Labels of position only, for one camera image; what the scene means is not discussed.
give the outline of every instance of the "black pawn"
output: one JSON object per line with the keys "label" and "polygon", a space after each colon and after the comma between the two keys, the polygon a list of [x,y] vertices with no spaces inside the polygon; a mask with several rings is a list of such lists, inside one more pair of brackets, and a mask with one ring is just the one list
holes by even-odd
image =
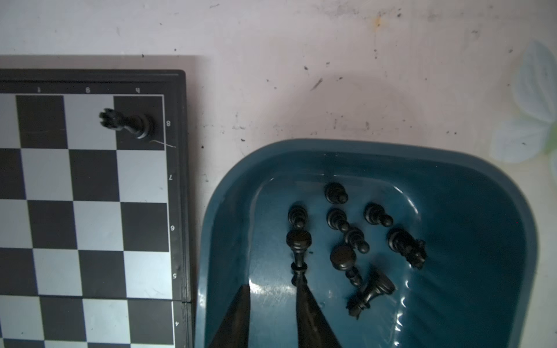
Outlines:
{"label": "black pawn", "polygon": [[393,218],[385,213],[385,208],[379,204],[369,203],[364,209],[364,218],[372,225],[391,227]]}
{"label": "black pawn", "polygon": [[350,229],[350,224],[346,221],[346,214],[337,208],[333,208],[328,212],[327,224],[330,228],[337,229],[342,233],[346,233]]}
{"label": "black pawn", "polygon": [[364,232],[359,228],[350,227],[350,229],[344,233],[344,242],[357,249],[362,254],[369,252],[369,244],[364,240]]}
{"label": "black pawn", "polygon": [[294,272],[292,284],[297,286],[300,280],[306,283],[305,273],[307,271],[307,264],[304,262],[304,254],[311,246],[310,233],[303,229],[293,229],[286,235],[286,244],[294,253],[294,262],[290,265]]}
{"label": "black pawn", "polygon": [[331,204],[344,204],[348,202],[348,194],[339,183],[330,183],[325,186],[325,197]]}
{"label": "black pawn", "polygon": [[422,269],[427,258],[426,243],[416,240],[410,233],[401,228],[393,228],[387,233],[387,244],[408,261],[412,267]]}
{"label": "black pawn", "polygon": [[360,272],[358,272],[358,269],[354,266],[356,263],[356,253],[352,248],[346,244],[336,246],[331,252],[330,260],[335,269],[346,271],[345,275],[353,286],[361,286],[363,280]]}
{"label": "black pawn", "polygon": [[288,222],[296,229],[304,229],[307,222],[307,211],[299,205],[290,208],[288,212]]}
{"label": "black pawn", "polygon": [[330,260],[335,269],[346,271],[356,263],[356,253],[346,244],[341,244],[333,249]]}
{"label": "black pawn", "polygon": [[368,309],[369,301],[380,295],[391,295],[396,290],[394,284],[381,271],[374,269],[369,275],[365,288],[361,288],[347,304],[348,315],[358,319],[365,309]]}
{"label": "black pawn", "polygon": [[137,139],[149,136],[153,129],[152,120],[143,114],[125,116],[119,111],[107,108],[99,114],[99,117],[103,127],[116,131],[125,129]]}

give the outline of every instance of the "chessboard frame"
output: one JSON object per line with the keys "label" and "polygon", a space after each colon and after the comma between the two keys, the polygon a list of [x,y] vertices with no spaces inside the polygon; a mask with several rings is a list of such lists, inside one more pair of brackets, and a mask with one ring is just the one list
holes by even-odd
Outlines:
{"label": "chessboard frame", "polygon": [[185,73],[181,70],[0,69],[0,93],[164,96],[170,256],[175,271],[173,278],[177,278],[173,282],[174,318],[176,326],[179,319],[185,323],[184,329],[175,328],[175,344],[176,347],[193,346],[190,258],[194,253],[189,245],[188,228]]}

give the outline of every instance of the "black square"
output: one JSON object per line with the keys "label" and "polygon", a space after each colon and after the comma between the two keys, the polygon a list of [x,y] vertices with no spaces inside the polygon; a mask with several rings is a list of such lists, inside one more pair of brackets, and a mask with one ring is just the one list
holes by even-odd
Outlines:
{"label": "black square", "polygon": [[0,199],[25,199],[19,149],[0,149]]}
{"label": "black square", "polygon": [[130,348],[130,345],[122,343],[88,343],[87,348]]}
{"label": "black square", "polygon": [[120,203],[126,251],[168,251],[165,203]]}
{"label": "black square", "polygon": [[128,300],[131,343],[172,344],[172,302]]}
{"label": "black square", "polygon": [[16,96],[22,148],[67,149],[62,96]]}
{"label": "black square", "polygon": [[41,314],[45,340],[87,341],[80,298],[41,297]]}
{"label": "black square", "polygon": [[77,249],[74,204],[61,200],[28,200],[33,248]]}
{"label": "black square", "polygon": [[4,348],[45,348],[45,342],[4,339]]}
{"label": "black square", "polygon": [[0,248],[0,295],[37,295],[33,249]]}
{"label": "black square", "polygon": [[120,200],[115,150],[70,150],[70,167],[74,200]]}
{"label": "black square", "polygon": [[118,150],[164,150],[162,97],[114,97],[114,109],[122,112],[124,115],[144,114],[153,121],[153,131],[149,139],[138,140],[127,131],[117,132],[116,148]]}
{"label": "black square", "polygon": [[125,298],[124,252],[79,250],[84,297]]}

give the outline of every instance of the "chessboard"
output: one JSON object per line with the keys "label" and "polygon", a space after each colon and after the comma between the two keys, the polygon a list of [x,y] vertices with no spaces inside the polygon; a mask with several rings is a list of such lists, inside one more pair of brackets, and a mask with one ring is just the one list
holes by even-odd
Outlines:
{"label": "chessboard", "polygon": [[0,348],[192,346],[185,117],[181,71],[0,70]]}

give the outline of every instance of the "white square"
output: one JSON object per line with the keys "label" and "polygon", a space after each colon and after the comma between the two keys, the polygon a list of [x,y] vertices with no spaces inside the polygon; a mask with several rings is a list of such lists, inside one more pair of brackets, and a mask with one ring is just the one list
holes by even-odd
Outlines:
{"label": "white square", "polygon": [[27,201],[0,199],[0,248],[32,248]]}
{"label": "white square", "polygon": [[87,342],[130,343],[126,300],[83,299]]}
{"label": "white square", "polygon": [[87,342],[45,341],[45,348],[87,348]]}
{"label": "white square", "polygon": [[21,161],[27,199],[73,199],[68,150],[21,149]]}
{"label": "white square", "polygon": [[74,201],[77,249],[123,251],[119,202]]}
{"label": "white square", "polygon": [[174,345],[166,344],[137,344],[132,343],[130,348],[174,348]]}
{"label": "white square", "polygon": [[0,322],[5,339],[43,340],[38,297],[0,296]]}
{"label": "white square", "polygon": [[64,95],[69,149],[116,150],[116,132],[100,125],[99,113],[104,108],[114,108],[112,95]]}
{"label": "white square", "polygon": [[172,299],[170,253],[124,251],[124,269],[128,297]]}
{"label": "white square", "polygon": [[17,118],[16,96],[13,94],[0,94],[0,148],[18,149],[19,120]]}
{"label": "white square", "polygon": [[39,295],[81,296],[77,250],[33,249]]}
{"label": "white square", "polygon": [[121,202],[167,202],[166,152],[118,150],[116,157]]}

